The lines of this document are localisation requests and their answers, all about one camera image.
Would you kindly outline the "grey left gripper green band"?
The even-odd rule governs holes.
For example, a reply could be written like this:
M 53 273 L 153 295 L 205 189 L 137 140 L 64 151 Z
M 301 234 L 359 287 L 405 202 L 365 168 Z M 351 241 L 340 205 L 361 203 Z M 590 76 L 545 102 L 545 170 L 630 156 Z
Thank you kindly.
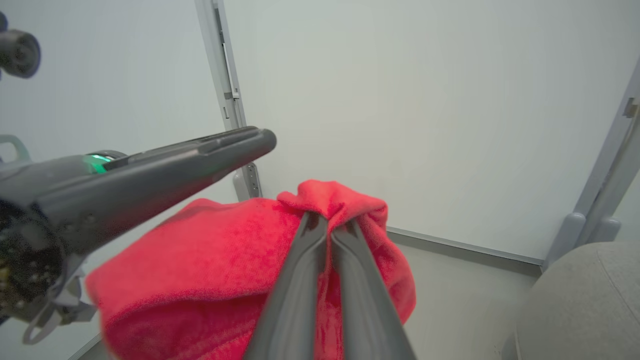
M 277 145 L 261 130 L 250 162 Z M 0 211 L 42 211 L 67 253 L 89 255 L 238 168 L 115 168 L 125 153 L 101 150 L 33 162 L 0 162 Z

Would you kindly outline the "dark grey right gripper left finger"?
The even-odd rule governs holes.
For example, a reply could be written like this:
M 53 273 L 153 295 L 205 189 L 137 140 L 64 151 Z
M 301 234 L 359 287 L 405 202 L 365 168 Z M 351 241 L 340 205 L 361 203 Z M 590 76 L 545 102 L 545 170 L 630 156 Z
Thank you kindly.
M 327 219 L 306 212 L 263 307 L 243 360 L 314 360 L 318 280 L 326 267 Z

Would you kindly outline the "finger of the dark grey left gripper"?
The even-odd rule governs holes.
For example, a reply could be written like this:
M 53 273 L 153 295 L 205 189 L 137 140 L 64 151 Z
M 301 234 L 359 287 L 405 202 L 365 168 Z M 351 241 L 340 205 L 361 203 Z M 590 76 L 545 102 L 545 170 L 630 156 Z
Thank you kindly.
M 253 141 L 261 130 L 255 126 L 242 127 L 210 136 L 197 137 L 160 148 L 135 153 L 115 160 L 116 169 L 168 169 L 171 167 L 205 167 L 208 169 L 237 169 L 249 162 L 258 152 Z

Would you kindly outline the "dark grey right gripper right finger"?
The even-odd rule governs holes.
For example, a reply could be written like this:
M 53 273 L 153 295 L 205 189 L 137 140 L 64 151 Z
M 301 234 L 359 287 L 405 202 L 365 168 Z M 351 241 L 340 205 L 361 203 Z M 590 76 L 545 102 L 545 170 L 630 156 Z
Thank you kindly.
M 330 235 L 340 278 L 344 360 L 417 360 L 361 226 Z

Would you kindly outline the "red fleece clothing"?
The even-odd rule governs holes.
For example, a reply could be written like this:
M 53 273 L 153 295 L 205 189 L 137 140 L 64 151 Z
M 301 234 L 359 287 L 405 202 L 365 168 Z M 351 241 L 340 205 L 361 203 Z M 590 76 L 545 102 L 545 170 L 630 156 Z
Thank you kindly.
M 405 323 L 410 265 L 386 233 L 387 204 L 335 181 L 238 203 L 196 199 L 86 278 L 119 360 L 242 360 L 304 212 L 334 230 L 356 219 Z

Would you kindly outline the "black round knob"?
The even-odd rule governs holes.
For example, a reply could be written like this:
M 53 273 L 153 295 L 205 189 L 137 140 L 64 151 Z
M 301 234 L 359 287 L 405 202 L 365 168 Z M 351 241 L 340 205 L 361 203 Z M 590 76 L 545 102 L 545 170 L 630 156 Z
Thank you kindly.
M 10 75 L 29 79 L 41 64 L 41 46 L 34 35 L 10 29 L 9 21 L 0 11 L 0 77 Z

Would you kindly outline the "grey metal partition post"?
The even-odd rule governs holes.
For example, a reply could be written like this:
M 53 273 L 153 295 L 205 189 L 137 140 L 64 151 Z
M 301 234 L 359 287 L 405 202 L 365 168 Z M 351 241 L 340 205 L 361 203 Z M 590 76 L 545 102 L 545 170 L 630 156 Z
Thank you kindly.
M 224 0 L 194 2 L 224 129 L 247 127 Z
M 551 244 L 541 271 L 585 244 L 612 242 L 622 228 L 614 212 L 640 172 L 640 57 L 583 191 Z

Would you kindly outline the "grey metal floor rail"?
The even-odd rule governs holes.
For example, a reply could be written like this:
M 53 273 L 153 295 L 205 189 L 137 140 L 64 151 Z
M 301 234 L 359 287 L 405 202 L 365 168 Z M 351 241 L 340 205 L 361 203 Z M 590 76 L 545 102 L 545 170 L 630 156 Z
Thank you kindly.
M 409 248 L 535 278 L 539 278 L 543 273 L 543 260 L 541 259 L 421 234 L 402 228 L 387 227 L 386 230 L 391 241 Z

